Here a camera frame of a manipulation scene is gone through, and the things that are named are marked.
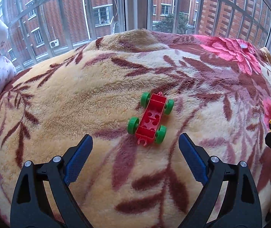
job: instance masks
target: green tree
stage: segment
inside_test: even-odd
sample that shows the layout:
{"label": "green tree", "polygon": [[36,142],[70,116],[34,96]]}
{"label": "green tree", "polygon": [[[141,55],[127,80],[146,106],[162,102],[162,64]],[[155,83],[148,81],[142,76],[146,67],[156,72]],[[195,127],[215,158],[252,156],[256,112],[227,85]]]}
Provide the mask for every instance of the green tree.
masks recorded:
{"label": "green tree", "polygon": [[[178,23],[178,29],[177,29],[177,34],[189,34],[190,28],[187,27],[187,22],[188,18],[187,16],[183,13],[179,13],[179,23]],[[154,29],[158,32],[167,32],[167,33],[172,33],[172,28],[174,24],[174,15],[170,13],[168,16],[166,16],[162,21],[158,22]]]}

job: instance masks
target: silver screw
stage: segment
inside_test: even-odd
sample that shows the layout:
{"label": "silver screw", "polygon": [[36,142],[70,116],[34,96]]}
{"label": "silver screw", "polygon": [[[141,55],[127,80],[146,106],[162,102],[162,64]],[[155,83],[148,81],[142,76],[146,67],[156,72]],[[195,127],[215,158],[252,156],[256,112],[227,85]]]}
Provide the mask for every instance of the silver screw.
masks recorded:
{"label": "silver screw", "polygon": [[24,166],[25,166],[25,167],[28,167],[28,166],[30,166],[30,165],[31,165],[31,161],[27,161],[27,162],[24,163]]}
{"label": "silver screw", "polygon": [[53,158],[53,162],[57,163],[61,160],[61,157],[60,156],[56,156]]}
{"label": "silver screw", "polygon": [[219,162],[219,159],[215,156],[211,157],[211,161],[213,161],[214,163]]}
{"label": "silver screw", "polygon": [[241,165],[242,167],[247,167],[247,163],[244,162],[244,161],[241,161],[241,162],[240,162],[240,165]]}

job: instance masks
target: blue gripper pad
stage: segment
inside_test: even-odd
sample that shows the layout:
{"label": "blue gripper pad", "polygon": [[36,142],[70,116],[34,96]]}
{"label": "blue gripper pad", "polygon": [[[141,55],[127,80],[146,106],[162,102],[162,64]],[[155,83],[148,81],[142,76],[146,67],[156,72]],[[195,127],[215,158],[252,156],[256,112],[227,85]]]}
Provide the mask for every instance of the blue gripper pad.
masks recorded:
{"label": "blue gripper pad", "polygon": [[92,137],[87,135],[80,141],[77,147],[76,152],[66,164],[64,183],[66,183],[67,186],[77,180],[87,158],[89,157],[93,148]]}
{"label": "blue gripper pad", "polygon": [[204,186],[208,182],[206,165],[194,147],[194,143],[189,138],[187,138],[184,134],[180,135],[179,149],[196,181],[201,182]]}

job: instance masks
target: beige blanket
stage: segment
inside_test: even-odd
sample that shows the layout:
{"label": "beige blanket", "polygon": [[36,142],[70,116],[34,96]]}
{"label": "beige blanket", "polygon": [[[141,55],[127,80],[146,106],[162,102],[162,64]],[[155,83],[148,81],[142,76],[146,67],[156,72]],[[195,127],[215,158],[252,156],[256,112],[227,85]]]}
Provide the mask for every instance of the beige blanket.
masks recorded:
{"label": "beige blanket", "polygon": [[[127,133],[142,92],[175,100],[160,145]],[[0,97],[0,215],[23,163],[48,162],[86,134],[93,150],[70,185],[94,227],[176,228],[202,185],[178,148],[186,132],[224,162],[247,161],[265,215],[271,204],[271,66],[243,40],[134,30],[105,36],[21,72]],[[46,184],[55,216],[60,214]],[[220,193],[211,219],[224,197]]]}

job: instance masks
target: red plastic body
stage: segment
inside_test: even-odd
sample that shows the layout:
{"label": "red plastic body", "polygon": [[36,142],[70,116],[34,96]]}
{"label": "red plastic body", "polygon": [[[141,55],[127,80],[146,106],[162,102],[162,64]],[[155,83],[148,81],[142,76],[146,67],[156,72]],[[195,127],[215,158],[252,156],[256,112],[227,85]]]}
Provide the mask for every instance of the red plastic body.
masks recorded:
{"label": "red plastic body", "polygon": [[151,95],[142,120],[140,121],[135,132],[135,136],[138,139],[138,144],[143,142],[144,146],[146,146],[146,144],[154,142],[165,103],[166,97],[163,96],[162,92]]}

